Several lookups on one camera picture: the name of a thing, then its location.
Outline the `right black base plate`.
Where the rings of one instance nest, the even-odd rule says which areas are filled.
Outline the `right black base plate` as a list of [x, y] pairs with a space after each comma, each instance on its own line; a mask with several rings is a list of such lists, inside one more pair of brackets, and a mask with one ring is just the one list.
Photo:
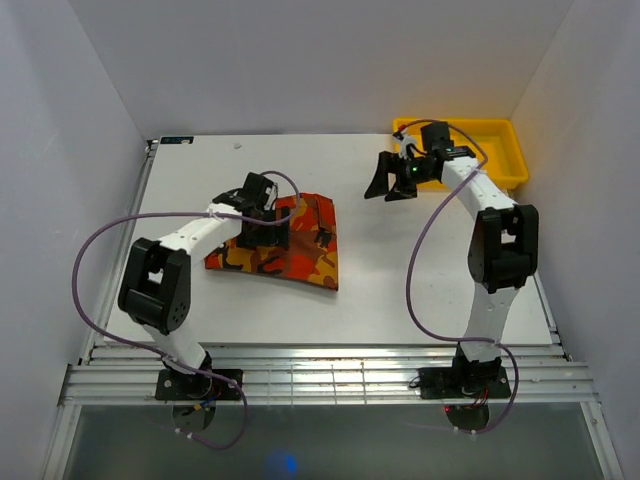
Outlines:
[[506, 370], [497, 374], [465, 374], [453, 367], [424, 367], [417, 370], [417, 388], [424, 400], [507, 399], [511, 396]]

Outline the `yellow plastic tray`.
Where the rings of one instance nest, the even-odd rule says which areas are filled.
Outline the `yellow plastic tray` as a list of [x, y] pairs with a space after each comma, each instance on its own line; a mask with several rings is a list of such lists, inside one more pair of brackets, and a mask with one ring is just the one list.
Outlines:
[[[392, 131], [397, 131], [401, 126], [418, 120], [411, 117], [396, 117], [392, 123]], [[529, 180], [529, 170], [520, 149], [516, 132], [507, 119], [493, 118], [445, 118], [443, 121], [461, 128], [470, 135], [476, 143], [488, 155], [488, 162], [483, 167], [494, 183], [503, 190], [514, 190], [524, 185]], [[424, 124], [408, 126], [408, 133], [414, 136], [418, 142], [418, 148], [425, 151], [420, 128]], [[452, 140], [456, 145], [469, 146], [480, 161], [483, 157], [479, 150], [473, 146], [466, 137], [457, 131], [450, 131]], [[419, 192], [440, 192], [447, 188], [437, 181], [429, 181], [418, 185]]]

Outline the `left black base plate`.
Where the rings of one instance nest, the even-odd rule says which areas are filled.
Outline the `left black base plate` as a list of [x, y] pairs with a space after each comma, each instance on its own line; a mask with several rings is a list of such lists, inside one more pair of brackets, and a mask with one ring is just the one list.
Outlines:
[[157, 378], [154, 398], [159, 401], [236, 401], [241, 395], [228, 381], [163, 369]]

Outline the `dark label sticker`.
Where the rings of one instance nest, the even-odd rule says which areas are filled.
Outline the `dark label sticker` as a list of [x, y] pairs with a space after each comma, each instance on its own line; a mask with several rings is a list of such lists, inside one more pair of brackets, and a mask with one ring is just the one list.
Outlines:
[[160, 138], [162, 145], [190, 145], [193, 141], [193, 136], [163, 136]]

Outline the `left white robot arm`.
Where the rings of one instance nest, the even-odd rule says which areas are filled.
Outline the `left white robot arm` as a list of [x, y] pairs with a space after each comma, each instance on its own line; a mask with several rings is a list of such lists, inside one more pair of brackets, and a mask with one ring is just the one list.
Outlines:
[[158, 239], [141, 237], [131, 245], [118, 307], [153, 339], [165, 367], [190, 399], [205, 397], [213, 383], [211, 357], [186, 322], [192, 269], [236, 237], [250, 247], [288, 244], [301, 194], [296, 192], [294, 204], [277, 212], [279, 189], [270, 174], [248, 173], [241, 187], [214, 197], [194, 220]]

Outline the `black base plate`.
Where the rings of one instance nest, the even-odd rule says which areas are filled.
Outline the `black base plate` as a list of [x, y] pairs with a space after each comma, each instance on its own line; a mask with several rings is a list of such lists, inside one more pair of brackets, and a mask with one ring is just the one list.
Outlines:
[[163, 369], [157, 378], [154, 398], [159, 401], [236, 401], [241, 395], [228, 381]]
[[453, 367], [424, 367], [417, 370], [417, 388], [424, 400], [507, 399], [511, 396], [506, 370], [497, 374], [465, 374]]

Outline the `orange camouflage trousers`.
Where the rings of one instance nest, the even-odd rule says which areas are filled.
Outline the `orange camouflage trousers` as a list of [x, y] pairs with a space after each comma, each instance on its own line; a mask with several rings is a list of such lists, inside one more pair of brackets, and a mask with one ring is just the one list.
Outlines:
[[298, 281], [331, 291], [339, 289], [337, 220], [333, 200], [303, 193], [289, 223], [289, 244], [244, 248], [236, 238], [213, 250], [204, 261], [211, 271], [233, 271]]

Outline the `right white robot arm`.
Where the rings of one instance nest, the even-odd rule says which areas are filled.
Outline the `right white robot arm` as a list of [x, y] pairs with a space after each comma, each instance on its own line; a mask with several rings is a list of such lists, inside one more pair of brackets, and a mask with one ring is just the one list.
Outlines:
[[450, 191], [443, 202], [458, 199], [474, 221], [467, 254], [474, 296], [466, 330], [451, 340], [451, 365], [419, 369], [416, 387], [424, 399], [508, 398], [515, 388], [502, 366], [508, 351], [502, 337], [516, 296], [537, 270], [539, 213], [490, 179], [488, 155], [471, 136], [463, 145], [454, 142], [459, 127], [431, 119], [416, 124], [419, 139], [406, 125], [394, 131], [399, 150], [380, 153], [365, 198], [414, 199], [420, 184], [437, 181]]

